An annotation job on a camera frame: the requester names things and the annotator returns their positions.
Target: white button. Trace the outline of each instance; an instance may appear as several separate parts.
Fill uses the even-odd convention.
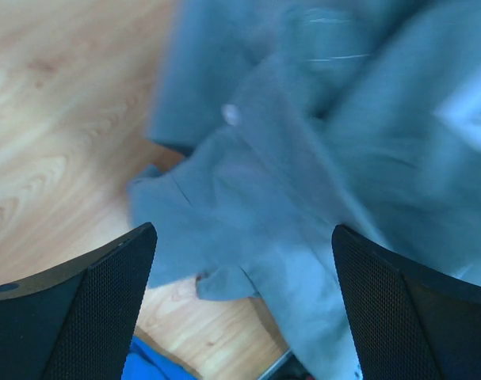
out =
[[[226,120],[226,123],[232,127],[240,125],[240,120],[242,119],[239,108],[232,104],[225,104],[223,106],[223,118]]]

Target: blue object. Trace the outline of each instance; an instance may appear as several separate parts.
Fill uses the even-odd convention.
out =
[[[124,365],[122,380],[196,380],[196,378],[134,336]]]

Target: crumpled fabric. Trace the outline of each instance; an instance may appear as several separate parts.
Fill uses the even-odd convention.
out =
[[[480,66],[481,0],[183,2],[147,137],[186,159],[128,189],[149,286],[261,296],[316,378],[354,378],[333,228],[481,263],[481,152],[435,112]]]
[[[134,336],[120,380],[196,380],[196,378]]]

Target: wooden floor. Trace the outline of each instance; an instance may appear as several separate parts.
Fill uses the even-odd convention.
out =
[[[126,232],[128,180],[178,160],[140,137],[173,8],[0,0],[0,283]],[[192,280],[148,291],[137,332],[202,378],[256,378],[284,349],[262,305]]]

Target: gray cloth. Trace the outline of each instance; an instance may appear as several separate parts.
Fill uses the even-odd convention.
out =
[[[189,157],[129,187],[149,285],[260,295],[320,379],[357,363],[335,225],[448,274],[481,260],[481,152],[438,111],[481,67],[481,0],[336,3],[184,2],[147,135]]]

